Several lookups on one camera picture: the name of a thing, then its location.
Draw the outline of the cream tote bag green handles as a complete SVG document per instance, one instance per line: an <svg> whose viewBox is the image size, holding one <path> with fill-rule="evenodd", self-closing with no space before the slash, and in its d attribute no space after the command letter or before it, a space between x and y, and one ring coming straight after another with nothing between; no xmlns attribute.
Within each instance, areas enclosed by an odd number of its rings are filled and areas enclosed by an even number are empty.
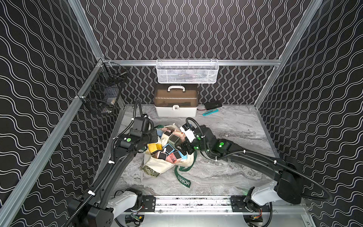
<svg viewBox="0 0 363 227"><path fill-rule="evenodd" d="M176 179L185 187L191 187L191 181L183 177L181 172L188 172L195 164L198 147L191 125L158 125L156 126L157 142L146 145L141 170L152 177L158 177L174 168Z"/></svg>

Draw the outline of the pink pencil sharpener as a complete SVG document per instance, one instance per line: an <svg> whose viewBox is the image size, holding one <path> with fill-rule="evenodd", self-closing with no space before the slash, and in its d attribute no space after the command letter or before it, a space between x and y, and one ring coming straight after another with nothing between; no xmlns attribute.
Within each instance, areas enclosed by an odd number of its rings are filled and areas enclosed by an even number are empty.
<svg viewBox="0 0 363 227"><path fill-rule="evenodd" d="M178 163L182 160L182 154L180 152L173 152L166 157L166 161L172 164Z"/></svg>

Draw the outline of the blue square pencil sharpener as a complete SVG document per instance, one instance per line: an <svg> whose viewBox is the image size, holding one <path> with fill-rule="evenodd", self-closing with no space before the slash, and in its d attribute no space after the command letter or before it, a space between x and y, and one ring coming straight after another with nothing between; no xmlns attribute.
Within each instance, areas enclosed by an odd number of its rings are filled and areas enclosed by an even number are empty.
<svg viewBox="0 0 363 227"><path fill-rule="evenodd" d="M163 147L163 152L166 153L167 155L173 153L175 151L175 148L170 145L169 143L166 144L164 147Z"/></svg>

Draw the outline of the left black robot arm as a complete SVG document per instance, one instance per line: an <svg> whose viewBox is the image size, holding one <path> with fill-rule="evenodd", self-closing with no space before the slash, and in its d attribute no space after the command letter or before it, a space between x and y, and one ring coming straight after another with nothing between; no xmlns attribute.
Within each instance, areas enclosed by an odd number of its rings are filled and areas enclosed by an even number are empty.
<svg viewBox="0 0 363 227"><path fill-rule="evenodd" d="M64 227L110 227L116 209L109 205L112 189L120 179L127 165L138 151L150 143L157 143L156 129L149 131L130 130L113 138L110 159L91 188L82 199L72 199L68 204Z"/></svg>

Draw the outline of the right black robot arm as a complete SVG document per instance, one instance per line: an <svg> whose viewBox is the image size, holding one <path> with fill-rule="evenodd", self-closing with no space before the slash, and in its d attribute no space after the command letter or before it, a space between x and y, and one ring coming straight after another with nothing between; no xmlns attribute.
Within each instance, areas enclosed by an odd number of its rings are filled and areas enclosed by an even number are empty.
<svg viewBox="0 0 363 227"><path fill-rule="evenodd" d="M300 204L302 199L332 201L332 193L315 180L297 170L291 161L270 157L248 150L230 140L217 139L215 136L197 136L193 142L186 140L177 146L182 154L200 151L206 158L214 161L230 161L249 167L268 176L272 181L264 186L249 189L246 198L253 204L283 200ZM322 197L305 194L304 186L311 183L323 191Z"/></svg>

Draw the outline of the green pencil sharpener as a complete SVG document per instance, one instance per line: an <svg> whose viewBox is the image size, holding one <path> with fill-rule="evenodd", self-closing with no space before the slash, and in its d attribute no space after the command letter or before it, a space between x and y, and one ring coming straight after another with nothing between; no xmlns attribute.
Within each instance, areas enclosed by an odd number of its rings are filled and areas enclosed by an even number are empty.
<svg viewBox="0 0 363 227"><path fill-rule="evenodd" d="M170 144L173 147L177 147L178 145L180 145L182 143L182 140L180 137L172 134L169 139L168 139L168 144Z"/></svg>

